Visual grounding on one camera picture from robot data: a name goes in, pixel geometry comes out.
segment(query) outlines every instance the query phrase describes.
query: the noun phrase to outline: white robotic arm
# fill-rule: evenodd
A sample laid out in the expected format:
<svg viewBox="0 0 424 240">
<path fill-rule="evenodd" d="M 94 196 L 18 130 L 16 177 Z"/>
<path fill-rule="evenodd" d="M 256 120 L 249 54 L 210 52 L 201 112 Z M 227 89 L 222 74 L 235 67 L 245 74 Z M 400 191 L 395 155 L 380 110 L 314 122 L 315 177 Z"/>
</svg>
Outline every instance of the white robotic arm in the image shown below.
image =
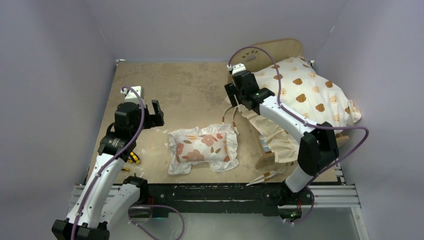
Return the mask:
<svg viewBox="0 0 424 240">
<path fill-rule="evenodd" d="M 149 114 L 140 86 L 132 87 L 131 92 L 128 89 L 121 92 L 125 95 L 125 102 L 118 105 L 115 122 L 107 128 L 105 137 L 100 141 L 98 156 L 86 187 L 66 219 L 56 220 L 53 224 L 51 230 L 58 240 L 68 240 L 71 236 L 79 240 L 109 239 L 108 230 L 128 212 L 131 205 L 135 202 L 149 203 L 147 181 L 130 176 L 105 204 L 114 180 L 136 147 L 138 133 L 142 128 L 164 125 L 164 113 L 159 102 L 152 101 L 154 114 Z"/>
<path fill-rule="evenodd" d="M 225 90 L 233 107 L 238 104 L 255 111 L 286 130 L 298 143 L 298 166 L 281 185 L 278 205 L 296 199 L 299 192 L 322 169 L 339 157 L 333 130 L 320 130 L 312 126 L 331 127 L 327 122 L 318 124 L 300 115 L 284 103 L 278 104 L 275 94 L 267 88 L 259 89 L 255 76 L 239 63 L 227 66 L 233 82 Z"/>
</svg>

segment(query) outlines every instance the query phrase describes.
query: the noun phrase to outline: small pillow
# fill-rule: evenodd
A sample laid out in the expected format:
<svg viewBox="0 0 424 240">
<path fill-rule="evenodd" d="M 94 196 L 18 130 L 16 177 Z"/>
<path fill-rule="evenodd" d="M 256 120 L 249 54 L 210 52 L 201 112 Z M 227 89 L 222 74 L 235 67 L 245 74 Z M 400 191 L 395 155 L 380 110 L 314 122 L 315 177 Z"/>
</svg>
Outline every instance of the small pillow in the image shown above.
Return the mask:
<svg viewBox="0 0 424 240">
<path fill-rule="evenodd" d="M 171 175 L 188 174 L 192 165 L 209 163 L 216 173 L 231 170 L 239 164 L 237 136 L 230 124 L 213 124 L 206 128 L 179 129 L 169 133 Z"/>
</svg>

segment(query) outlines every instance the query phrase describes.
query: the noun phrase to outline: white wall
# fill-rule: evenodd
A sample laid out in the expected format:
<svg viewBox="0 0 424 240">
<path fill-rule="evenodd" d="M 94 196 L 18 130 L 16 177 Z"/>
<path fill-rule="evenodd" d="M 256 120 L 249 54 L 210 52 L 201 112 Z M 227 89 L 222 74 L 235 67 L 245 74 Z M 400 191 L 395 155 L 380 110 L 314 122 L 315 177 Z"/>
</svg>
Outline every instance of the white wall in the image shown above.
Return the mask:
<svg viewBox="0 0 424 240">
<path fill-rule="evenodd" d="M 299 39 L 317 57 L 347 0 L 87 0 L 116 58 L 225 61 L 256 42 Z"/>
<path fill-rule="evenodd" d="M 422 0 L 351 0 L 315 62 L 370 129 L 343 170 L 371 239 L 423 238 L 423 36 Z"/>
<path fill-rule="evenodd" d="M 53 239 L 88 168 L 114 58 L 83 0 L 0 3 L 0 239 Z"/>
</svg>

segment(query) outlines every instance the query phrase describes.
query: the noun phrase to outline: wooden bed headboard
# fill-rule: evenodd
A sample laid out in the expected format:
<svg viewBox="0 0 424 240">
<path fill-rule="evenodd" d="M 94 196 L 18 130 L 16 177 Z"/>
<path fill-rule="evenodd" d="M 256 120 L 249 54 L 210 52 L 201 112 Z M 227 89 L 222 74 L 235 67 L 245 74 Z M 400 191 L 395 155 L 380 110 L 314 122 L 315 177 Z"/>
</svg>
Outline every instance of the wooden bed headboard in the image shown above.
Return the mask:
<svg viewBox="0 0 424 240">
<path fill-rule="evenodd" d="M 272 41 L 264 41 L 252 44 L 267 51 L 275 60 L 279 62 L 284 59 L 291 57 L 300 57 L 304 54 L 304 47 L 300 41 L 294 38 L 284 38 Z M 242 63 L 246 66 L 246 69 L 251 72 L 257 72 L 264 69 L 273 62 L 271 59 L 262 51 L 251 48 L 244 49 L 237 53 L 231 61 L 231 64 Z M 232 82 L 231 75 L 228 75 L 228 82 Z"/>
</svg>

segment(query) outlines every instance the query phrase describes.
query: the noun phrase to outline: stained wooden board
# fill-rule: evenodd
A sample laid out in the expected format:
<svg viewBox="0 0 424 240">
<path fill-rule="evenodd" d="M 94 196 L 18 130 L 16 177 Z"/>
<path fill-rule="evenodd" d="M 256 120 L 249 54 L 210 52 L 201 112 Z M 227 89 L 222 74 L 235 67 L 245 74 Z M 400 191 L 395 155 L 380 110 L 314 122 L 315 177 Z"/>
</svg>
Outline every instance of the stained wooden board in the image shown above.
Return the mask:
<svg viewBox="0 0 424 240">
<path fill-rule="evenodd" d="M 99 142 L 104 137 L 108 125 L 114 121 L 118 104 L 124 101 L 124 96 L 120 94 L 122 86 L 144 87 L 146 103 L 159 100 L 165 125 L 141 132 L 134 150 L 140 156 L 141 164 L 126 163 L 125 167 L 130 168 L 130 171 L 120 172 L 115 183 L 121 184 L 126 177 L 134 173 L 147 179 L 149 183 L 248 183 L 267 171 L 280 168 L 280 164 L 255 168 L 261 156 L 258 143 L 249 122 L 238 114 L 235 118 L 240 131 L 237 138 L 238 167 L 215 173 L 205 163 L 193 166 L 189 174 L 168 174 L 171 162 L 167 147 L 168 133 L 177 129 L 204 128 L 210 124 L 220 124 L 222 114 L 229 106 L 225 102 L 224 89 L 227 76 L 225 62 L 119 63 L 93 150 L 89 175 L 95 164 Z M 289 166 L 285 174 L 273 178 L 272 182 L 283 181 L 296 166 L 296 163 Z M 335 182 L 337 179 L 331 169 L 316 181 Z"/>
</svg>

